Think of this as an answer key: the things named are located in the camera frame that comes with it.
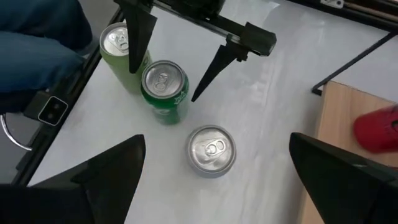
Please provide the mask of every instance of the light green can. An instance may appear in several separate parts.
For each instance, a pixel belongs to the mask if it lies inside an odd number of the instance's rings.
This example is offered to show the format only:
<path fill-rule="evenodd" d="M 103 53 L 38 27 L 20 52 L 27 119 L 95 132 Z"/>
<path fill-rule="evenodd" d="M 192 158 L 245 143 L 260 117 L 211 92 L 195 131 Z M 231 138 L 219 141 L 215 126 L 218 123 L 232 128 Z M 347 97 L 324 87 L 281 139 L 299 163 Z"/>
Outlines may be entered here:
<path fill-rule="evenodd" d="M 102 57 L 123 87 L 131 94 L 141 94 L 142 73 L 152 60 L 147 50 L 137 73 L 130 73 L 129 36 L 126 23 L 117 22 L 108 26 L 99 38 L 99 45 Z"/>

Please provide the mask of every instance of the can lid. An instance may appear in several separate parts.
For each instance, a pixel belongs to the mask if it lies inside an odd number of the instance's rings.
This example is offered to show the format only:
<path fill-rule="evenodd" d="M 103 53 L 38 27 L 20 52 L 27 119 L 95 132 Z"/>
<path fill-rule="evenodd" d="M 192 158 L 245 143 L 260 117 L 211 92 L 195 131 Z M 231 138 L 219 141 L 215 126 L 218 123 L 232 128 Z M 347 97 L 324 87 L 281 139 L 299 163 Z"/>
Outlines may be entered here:
<path fill-rule="evenodd" d="M 194 168 L 201 172 L 224 174 L 235 161 L 235 143 L 225 129 L 203 126 L 192 132 L 188 139 L 188 157 Z"/>
<path fill-rule="evenodd" d="M 124 22 L 117 22 L 108 26 L 99 38 L 101 48 L 113 56 L 129 54 L 129 34 Z"/>
<path fill-rule="evenodd" d="M 149 65 L 142 75 L 142 87 L 152 97 L 166 99 L 177 95 L 184 85 L 184 71 L 174 62 L 161 60 Z"/>

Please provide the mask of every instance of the aluminum can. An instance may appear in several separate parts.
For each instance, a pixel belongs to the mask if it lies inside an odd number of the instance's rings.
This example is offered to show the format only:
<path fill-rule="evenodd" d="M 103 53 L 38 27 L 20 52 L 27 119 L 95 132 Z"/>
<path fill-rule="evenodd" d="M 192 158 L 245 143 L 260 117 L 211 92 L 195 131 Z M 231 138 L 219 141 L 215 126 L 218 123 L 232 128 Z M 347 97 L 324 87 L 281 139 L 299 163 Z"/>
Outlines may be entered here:
<path fill-rule="evenodd" d="M 111 24 L 99 38 L 102 58 L 116 75 L 123 87 L 132 94 L 141 93 L 141 78 L 146 66 L 152 63 L 149 51 L 145 53 L 142 63 L 135 74 L 129 71 L 129 36 L 124 22 Z"/>
<path fill-rule="evenodd" d="M 176 63 L 161 60 L 142 75 L 141 92 L 162 124 L 177 124 L 187 115 L 189 81 Z"/>
<path fill-rule="evenodd" d="M 208 125 L 189 135 L 187 157 L 193 170 L 202 177 L 215 178 L 227 173 L 235 162 L 236 146 L 225 129 Z"/>

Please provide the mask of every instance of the white table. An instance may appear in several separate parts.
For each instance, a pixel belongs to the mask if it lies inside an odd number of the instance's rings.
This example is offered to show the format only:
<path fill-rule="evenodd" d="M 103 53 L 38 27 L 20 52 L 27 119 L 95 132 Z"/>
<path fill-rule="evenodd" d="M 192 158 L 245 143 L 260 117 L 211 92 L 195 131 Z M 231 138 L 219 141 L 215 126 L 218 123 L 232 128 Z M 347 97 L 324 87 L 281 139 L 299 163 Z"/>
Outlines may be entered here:
<path fill-rule="evenodd" d="M 196 88 L 224 39 L 158 9 L 154 60 L 178 63 Z M 277 35 L 270 57 L 233 62 L 176 126 L 157 123 L 102 60 L 33 176 L 34 185 L 135 135 L 147 153 L 126 223 L 293 223 L 302 184 L 288 146 L 292 131 L 313 134 L 320 98 L 310 88 L 386 33 L 287 1 L 230 0 L 221 15 Z M 187 164 L 186 137 L 199 126 L 227 129 L 236 163 L 204 179 Z"/>

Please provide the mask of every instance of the sprite can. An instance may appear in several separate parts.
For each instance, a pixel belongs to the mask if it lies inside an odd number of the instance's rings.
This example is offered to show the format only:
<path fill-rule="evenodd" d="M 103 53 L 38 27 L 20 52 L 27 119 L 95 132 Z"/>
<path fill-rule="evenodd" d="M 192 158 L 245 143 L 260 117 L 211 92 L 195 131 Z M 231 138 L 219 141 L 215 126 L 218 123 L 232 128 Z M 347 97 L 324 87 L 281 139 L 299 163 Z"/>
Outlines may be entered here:
<path fill-rule="evenodd" d="M 135 74 L 129 71 L 129 36 L 124 22 L 108 26 L 99 38 L 100 52 L 105 62 L 116 75 L 123 87 L 132 94 L 139 94 L 141 77 L 145 67 L 152 63 L 149 52 L 145 53 L 142 63 Z"/>
<path fill-rule="evenodd" d="M 187 115 L 189 82 L 176 64 L 161 60 L 149 65 L 142 75 L 141 92 L 162 124 L 177 124 Z"/>

